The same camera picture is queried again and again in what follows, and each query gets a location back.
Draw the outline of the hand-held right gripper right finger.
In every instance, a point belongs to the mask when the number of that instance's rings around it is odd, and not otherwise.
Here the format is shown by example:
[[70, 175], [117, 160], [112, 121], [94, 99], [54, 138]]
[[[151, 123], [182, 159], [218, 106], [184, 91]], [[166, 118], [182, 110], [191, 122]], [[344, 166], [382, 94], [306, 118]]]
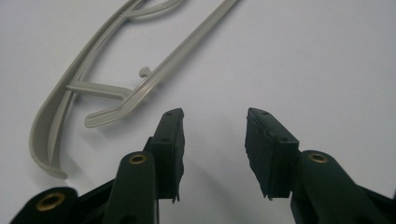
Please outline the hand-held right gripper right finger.
[[299, 141], [271, 113], [253, 107], [247, 111], [245, 148], [249, 166], [262, 194], [270, 200], [289, 197], [298, 147]]

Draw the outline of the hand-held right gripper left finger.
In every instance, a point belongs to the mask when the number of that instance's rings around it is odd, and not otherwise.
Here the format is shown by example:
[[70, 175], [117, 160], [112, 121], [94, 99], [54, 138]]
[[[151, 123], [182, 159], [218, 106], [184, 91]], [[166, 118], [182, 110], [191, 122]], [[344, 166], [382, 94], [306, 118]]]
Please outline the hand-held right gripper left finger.
[[145, 145], [145, 151], [155, 160], [158, 198], [170, 199], [173, 203], [179, 200], [179, 184], [184, 174], [183, 119], [181, 108], [165, 112]]

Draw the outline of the grey plastic clothes hanger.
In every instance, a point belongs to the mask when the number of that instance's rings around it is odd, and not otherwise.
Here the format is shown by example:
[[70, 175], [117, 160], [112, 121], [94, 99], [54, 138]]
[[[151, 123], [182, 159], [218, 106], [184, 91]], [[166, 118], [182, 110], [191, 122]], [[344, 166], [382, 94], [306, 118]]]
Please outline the grey plastic clothes hanger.
[[239, 0], [223, 0], [154, 70], [148, 67], [142, 68], [139, 71], [142, 82], [134, 89], [83, 81], [81, 78], [89, 71], [101, 48], [125, 22], [161, 13], [184, 0], [165, 0], [156, 6], [142, 8], [141, 5], [146, 1], [127, 0], [99, 28], [38, 110], [30, 132], [29, 151], [35, 163], [46, 174], [62, 180], [67, 178], [67, 173], [60, 167], [59, 148], [64, 120], [76, 93], [120, 101], [120, 105], [116, 107], [88, 115], [84, 121], [88, 128], [105, 125], [126, 117], [173, 72]]

